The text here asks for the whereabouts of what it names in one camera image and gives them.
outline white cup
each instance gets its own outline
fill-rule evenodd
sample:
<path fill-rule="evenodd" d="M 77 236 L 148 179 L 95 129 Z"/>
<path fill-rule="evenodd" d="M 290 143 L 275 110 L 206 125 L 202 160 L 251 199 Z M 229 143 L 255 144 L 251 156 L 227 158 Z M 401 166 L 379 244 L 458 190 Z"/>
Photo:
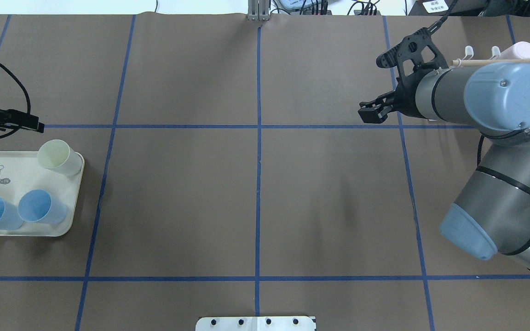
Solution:
<path fill-rule="evenodd" d="M 45 169 L 66 176 L 73 176 L 81 171 L 83 160 L 63 140 L 55 139 L 44 143 L 38 150 L 38 164 Z"/>

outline white label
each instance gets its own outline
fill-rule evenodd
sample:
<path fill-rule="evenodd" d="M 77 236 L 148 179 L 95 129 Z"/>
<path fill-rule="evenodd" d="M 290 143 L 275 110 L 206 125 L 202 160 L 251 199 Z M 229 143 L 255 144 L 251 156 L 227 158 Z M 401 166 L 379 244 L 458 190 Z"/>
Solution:
<path fill-rule="evenodd" d="M 425 6 L 426 12 L 428 13 L 444 12 L 449 8 L 444 0 L 427 1 L 422 4 Z"/>

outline gray robot arm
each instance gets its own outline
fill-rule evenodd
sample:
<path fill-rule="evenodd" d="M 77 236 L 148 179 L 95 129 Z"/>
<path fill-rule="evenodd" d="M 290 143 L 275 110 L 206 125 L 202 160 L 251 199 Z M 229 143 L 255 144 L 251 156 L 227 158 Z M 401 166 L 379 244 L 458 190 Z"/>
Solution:
<path fill-rule="evenodd" d="M 440 232 L 482 260 L 500 252 L 530 269 L 530 63 L 493 63 L 448 68 L 421 28 L 381 54 L 377 66 L 397 67 L 398 85 L 360 103 L 366 123 L 381 123 L 393 111 L 442 119 L 480 130 L 493 143 L 451 205 Z M 425 62 L 421 51 L 435 58 Z M 414 63 L 406 75 L 403 63 Z"/>

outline light blue joint cap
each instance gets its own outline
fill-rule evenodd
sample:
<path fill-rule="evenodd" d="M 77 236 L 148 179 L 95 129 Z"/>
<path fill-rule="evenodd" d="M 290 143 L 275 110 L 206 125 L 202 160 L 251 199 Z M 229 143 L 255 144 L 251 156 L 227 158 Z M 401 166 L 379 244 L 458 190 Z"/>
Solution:
<path fill-rule="evenodd" d="M 498 252 L 496 244 L 480 224 L 455 203 L 451 204 L 439 230 L 443 237 L 480 260 L 490 260 Z"/>
<path fill-rule="evenodd" d="M 530 126 L 530 63 L 492 63 L 467 80 L 463 101 L 469 115 L 492 130 Z"/>

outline white tray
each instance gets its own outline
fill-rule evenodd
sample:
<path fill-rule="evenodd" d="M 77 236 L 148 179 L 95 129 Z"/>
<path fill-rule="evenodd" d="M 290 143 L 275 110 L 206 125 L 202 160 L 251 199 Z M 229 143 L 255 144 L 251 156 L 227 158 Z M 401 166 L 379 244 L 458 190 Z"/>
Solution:
<path fill-rule="evenodd" d="M 67 205 L 67 216 L 59 224 L 38 224 L 24 222 L 16 230 L 0 230 L 0 235 L 31 235 L 58 237 L 65 234 L 73 224 L 75 206 L 85 160 L 81 171 L 74 176 L 65 176 L 38 165 L 38 152 L 0 152 L 0 197 L 17 205 L 28 191 L 42 189 L 48 191 Z"/>

